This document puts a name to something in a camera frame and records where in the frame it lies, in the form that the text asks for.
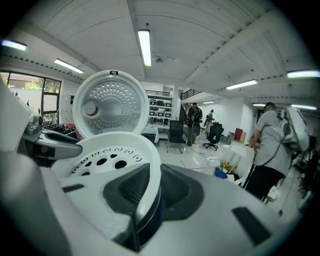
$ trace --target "blue object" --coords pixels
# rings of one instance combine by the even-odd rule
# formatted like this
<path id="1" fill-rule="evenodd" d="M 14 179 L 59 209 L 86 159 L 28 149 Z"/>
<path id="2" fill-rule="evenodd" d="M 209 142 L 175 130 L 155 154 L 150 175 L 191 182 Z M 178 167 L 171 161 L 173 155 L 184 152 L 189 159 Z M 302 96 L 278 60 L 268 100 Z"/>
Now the blue object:
<path id="1" fill-rule="evenodd" d="M 221 178 L 221 179 L 226 179 L 227 175 L 222 171 L 222 170 L 216 170 L 214 172 L 214 176 Z"/>

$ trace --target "chair base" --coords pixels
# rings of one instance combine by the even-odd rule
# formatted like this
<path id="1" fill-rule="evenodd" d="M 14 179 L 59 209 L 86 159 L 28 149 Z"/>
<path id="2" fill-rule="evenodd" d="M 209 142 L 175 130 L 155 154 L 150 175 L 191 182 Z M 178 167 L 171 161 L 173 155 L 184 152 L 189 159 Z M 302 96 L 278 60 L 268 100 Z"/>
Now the chair base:
<path id="1" fill-rule="evenodd" d="M 214 148 L 215 148 L 215 151 L 217 151 L 217 149 L 218 149 L 218 145 L 215 145 L 215 144 L 213 144 L 213 143 L 203 143 L 203 145 L 204 145 L 204 146 L 205 146 L 205 145 L 208 145 L 208 146 L 206 147 L 206 149 L 209 148 L 209 147 L 214 147 Z"/>
<path id="2" fill-rule="evenodd" d="M 170 143 L 171 143 L 171 146 L 166 145 L 166 152 L 167 152 L 167 153 L 169 153 L 169 152 L 168 152 L 168 147 L 170 147 L 170 148 L 174 148 L 174 151 L 176 151 L 176 148 L 175 148 L 175 146 L 173 145 L 173 143 L 172 143 L 172 142 L 170 142 Z M 186 144 L 183 144 L 183 149 L 182 149 L 182 150 L 181 150 L 181 148 L 180 148 L 180 147 L 178 147 L 178 149 L 180 150 L 181 154 L 183 154 L 183 153 L 184 153 L 184 151 L 185 151 L 185 147 L 186 147 Z"/>

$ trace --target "person in black clothing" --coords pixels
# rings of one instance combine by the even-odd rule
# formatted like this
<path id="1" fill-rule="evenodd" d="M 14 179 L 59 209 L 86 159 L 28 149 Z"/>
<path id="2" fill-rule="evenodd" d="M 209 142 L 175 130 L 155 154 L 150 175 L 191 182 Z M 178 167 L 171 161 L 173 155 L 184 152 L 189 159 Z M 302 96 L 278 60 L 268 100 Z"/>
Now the person in black clothing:
<path id="1" fill-rule="evenodd" d="M 187 115 L 188 120 L 188 134 L 187 134 L 187 147 L 192 147 L 196 144 L 197 135 L 194 135 L 193 133 L 193 124 L 194 123 L 200 123 L 202 119 L 202 110 L 197 107 L 197 103 L 194 102 L 192 104 L 192 107 L 188 111 Z"/>

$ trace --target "ceiling light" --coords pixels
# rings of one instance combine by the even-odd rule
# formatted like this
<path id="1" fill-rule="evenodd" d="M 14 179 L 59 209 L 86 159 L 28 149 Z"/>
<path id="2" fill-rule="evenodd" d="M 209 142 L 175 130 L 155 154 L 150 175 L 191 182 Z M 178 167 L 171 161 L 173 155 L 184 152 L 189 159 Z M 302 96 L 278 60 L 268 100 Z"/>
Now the ceiling light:
<path id="1" fill-rule="evenodd" d="M 1 42 L 3 46 L 8 46 L 12 48 L 16 48 L 22 51 L 25 51 L 27 49 L 27 45 L 21 42 L 15 42 L 15 41 L 9 41 L 9 40 L 3 40 Z"/>
<path id="2" fill-rule="evenodd" d="M 144 65 L 151 67 L 150 31 L 142 29 L 138 31 Z"/>
<path id="3" fill-rule="evenodd" d="M 231 86 L 226 87 L 228 90 L 232 90 L 232 89 L 236 89 L 236 88 L 240 88 L 240 87 L 245 87 L 245 86 L 252 86 L 252 85 L 256 85 L 257 81 L 256 80 L 250 80 L 247 82 L 242 82 L 242 83 L 237 83 Z"/>
<path id="4" fill-rule="evenodd" d="M 68 64 L 68 63 L 66 63 L 66 62 L 64 62 L 64 61 L 62 61 L 62 60 L 60 60 L 58 58 L 54 61 L 54 63 L 57 63 L 57 64 L 59 64 L 61 66 L 64 66 L 64 67 L 66 67 L 68 69 L 71 69 L 73 71 L 76 71 L 76 72 L 78 72 L 80 74 L 82 74 L 84 72 L 83 70 L 81 70 L 81 69 L 79 69 L 79 68 L 77 68 L 75 66 L 72 66 L 72 65 L 70 65 L 70 64 Z"/>
<path id="5" fill-rule="evenodd" d="M 288 78 L 320 78 L 318 70 L 293 71 L 286 75 Z"/>
<path id="6" fill-rule="evenodd" d="M 297 108 L 297 109 L 303 109 L 303 110 L 317 110 L 315 106 L 306 106 L 306 105 L 295 105 L 292 104 L 291 107 Z"/>

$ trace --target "open lid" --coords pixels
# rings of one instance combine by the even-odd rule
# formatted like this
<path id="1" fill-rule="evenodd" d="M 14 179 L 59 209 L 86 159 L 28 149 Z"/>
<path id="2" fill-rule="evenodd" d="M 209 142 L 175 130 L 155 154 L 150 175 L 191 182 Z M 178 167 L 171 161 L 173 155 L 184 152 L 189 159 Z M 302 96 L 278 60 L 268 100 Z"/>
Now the open lid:
<path id="1" fill-rule="evenodd" d="M 132 75 L 105 70 L 87 78 L 72 107 L 74 124 L 83 138 L 107 132 L 141 134 L 149 119 L 149 100 Z"/>

